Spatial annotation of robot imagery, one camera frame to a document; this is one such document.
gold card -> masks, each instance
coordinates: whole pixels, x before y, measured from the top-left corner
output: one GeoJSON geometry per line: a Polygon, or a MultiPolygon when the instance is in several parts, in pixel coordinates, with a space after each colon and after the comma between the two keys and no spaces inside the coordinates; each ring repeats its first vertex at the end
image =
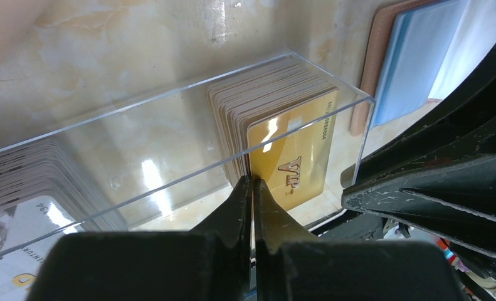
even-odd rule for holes
{"type": "MultiPolygon", "coordinates": [[[[325,93],[251,125],[249,147],[333,112],[337,92],[325,93]]],[[[290,210],[323,192],[335,120],[333,115],[250,153],[251,175],[266,181],[283,209],[290,210]]]]}

stack of cards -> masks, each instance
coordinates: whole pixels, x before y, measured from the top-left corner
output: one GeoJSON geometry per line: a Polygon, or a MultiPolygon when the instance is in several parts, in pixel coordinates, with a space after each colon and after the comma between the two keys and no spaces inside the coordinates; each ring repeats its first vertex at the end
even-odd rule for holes
{"type": "MultiPolygon", "coordinates": [[[[6,240],[12,230],[18,231],[13,241],[18,245],[109,206],[55,139],[0,153],[0,251],[10,244],[6,240]]],[[[84,223],[82,228],[85,231],[127,230],[115,212],[84,223]]]]}
{"type": "MultiPolygon", "coordinates": [[[[337,87],[293,58],[282,58],[211,84],[207,98],[224,158],[297,129],[336,108],[337,87]]],[[[324,189],[335,117],[230,161],[234,184],[245,174],[263,178],[285,209],[324,189]]]]}

clear acrylic box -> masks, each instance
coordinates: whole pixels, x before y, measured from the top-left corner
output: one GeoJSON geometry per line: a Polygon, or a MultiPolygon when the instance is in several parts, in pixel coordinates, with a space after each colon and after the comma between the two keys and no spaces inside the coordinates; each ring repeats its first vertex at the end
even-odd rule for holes
{"type": "MultiPolygon", "coordinates": [[[[0,269],[2,265],[9,270],[28,268],[28,273],[35,275],[42,258],[58,237],[91,231],[95,228],[88,224],[108,214],[117,213],[129,231],[188,230],[217,208],[231,192],[231,184],[223,170],[226,162],[284,136],[296,135],[333,115],[336,123],[325,189],[320,196],[289,213],[303,225],[310,226],[337,218],[341,212],[340,173],[353,164],[359,167],[367,135],[365,132],[353,137],[349,133],[353,107],[362,102],[373,104],[374,100],[301,56],[287,53],[215,77],[196,79],[184,87],[169,91],[162,88],[157,93],[150,92],[128,101],[125,107],[101,112],[63,129],[15,145],[0,145],[2,153],[37,140],[56,139],[107,200],[101,206],[96,205],[95,211],[88,216],[52,214],[49,216],[52,227],[35,229],[34,237],[26,235],[22,239],[16,238],[13,244],[4,244],[0,249],[0,269]],[[339,89],[337,105],[327,115],[303,120],[280,137],[271,137],[263,144],[223,158],[206,99],[207,86],[284,56],[334,83],[339,89]],[[36,263],[24,267],[23,263],[16,262],[26,255],[37,256],[36,263]]],[[[45,203],[48,208],[59,208],[57,204],[50,204],[50,200],[45,203]]]]}

screw hole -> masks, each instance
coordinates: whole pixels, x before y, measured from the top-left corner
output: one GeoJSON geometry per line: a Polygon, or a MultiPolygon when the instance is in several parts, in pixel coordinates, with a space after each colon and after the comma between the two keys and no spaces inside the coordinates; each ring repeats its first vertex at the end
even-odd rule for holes
{"type": "Polygon", "coordinates": [[[481,154],[496,154],[496,134],[484,139],[477,150],[481,154]]]}

black plastic mechanism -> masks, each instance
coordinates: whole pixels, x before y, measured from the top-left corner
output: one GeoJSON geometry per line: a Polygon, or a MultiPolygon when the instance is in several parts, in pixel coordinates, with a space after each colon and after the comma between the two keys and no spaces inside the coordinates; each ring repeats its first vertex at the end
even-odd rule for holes
{"type": "Polygon", "coordinates": [[[364,160],[342,204],[496,258],[496,45],[447,99],[364,160]]]}
{"type": "Polygon", "coordinates": [[[243,300],[252,198],[258,300],[463,300],[434,246],[322,241],[247,177],[188,232],[64,236],[28,300],[243,300]]]}

